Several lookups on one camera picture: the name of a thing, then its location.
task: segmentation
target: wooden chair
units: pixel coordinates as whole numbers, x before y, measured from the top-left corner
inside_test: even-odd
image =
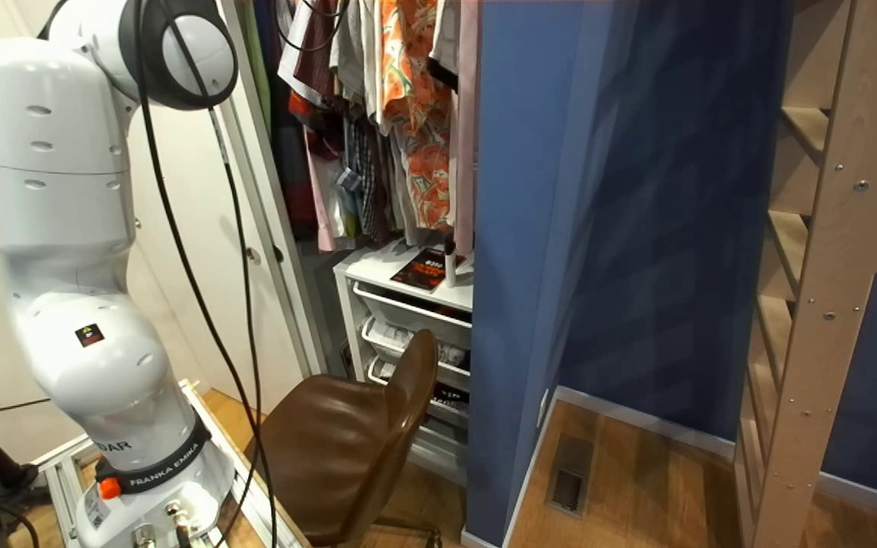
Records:
[[[313,546],[358,546],[377,522],[435,374],[438,344],[432,332],[416,332],[386,386],[313,374],[265,416],[258,444],[272,486]]]

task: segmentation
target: wooden ladder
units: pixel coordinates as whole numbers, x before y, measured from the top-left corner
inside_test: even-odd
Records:
[[[877,278],[877,0],[794,0],[734,458],[745,548],[801,546]]]

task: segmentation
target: floor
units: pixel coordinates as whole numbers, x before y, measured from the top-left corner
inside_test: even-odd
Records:
[[[557,507],[552,468],[560,435],[593,442],[582,512]],[[731,462],[664,435],[557,403],[531,462],[511,548],[737,548],[739,519]],[[815,492],[803,548],[877,548],[877,519]]]
[[[241,405],[221,392],[205,396],[208,409],[229,429],[233,444],[249,442]],[[582,512],[549,502],[552,465],[560,435],[593,442],[591,485]],[[409,465],[386,519],[423,522],[440,531],[445,548],[460,548],[462,491]],[[29,512],[40,546],[58,548],[50,515]],[[568,403],[557,403],[546,425],[542,452],[531,462],[511,548],[542,546],[610,546],[610,548],[737,548],[737,502],[731,462],[653,433],[598,416]],[[26,548],[23,531],[12,534],[14,548]],[[421,535],[375,527],[362,548],[423,548]],[[877,519],[819,492],[806,522],[803,548],[877,548]]]

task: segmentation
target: white wall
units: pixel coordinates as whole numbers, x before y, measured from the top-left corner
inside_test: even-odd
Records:
[[[40,28],[50,0],[0,0],[0,37],[29,33]],[[249,383],[245,344],[242,344],[242,307],[238,278],[233,221],[229,210],[229,192],[211,124],[196,113],[157,113],[157,138],[167,172],[167,187],[175,199],[182,239],[188,243],[197,279],[208,292],[211,312],[219,320],[221,337],[232,347],[238,370]],[[150,176],[147,145],[140,121],[130,129],[135,152],[135,200],[138,200],[138,247],[130,254],[130,295],[140,312],[155,324],[175,378],[197,378],[233,396],[229,370],[208,337],[196,297],[182,279],[174,243],[167,239],[155,187]],[[249,243],[258,249],[258,234],[249,217]],[[298,383],[298,350],[287,328],[287,307],[265,266],[251,266],[258,357],[265,365],[265,409],[272,409],[291,383]],[[0,303],[0,405],[40,399],[40,386],[23,369],[23,357],[12,341],[5,312]],[[75,425],[54,409],[40,405],[29,411],[0,415],[0,444],[29,459],[45,454],[65,437],[72,437]]]

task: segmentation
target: robotic arm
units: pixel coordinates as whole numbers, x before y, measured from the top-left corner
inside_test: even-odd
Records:
[[[232,468],[124,290],[124,130],[140,91],[175,111],[226,101],[233,50],[213,0],[67,0],[45,37],[0,41],[0,258],[33,378],[104,454],[75,534],[135,546],[163,515],[205,534]]]

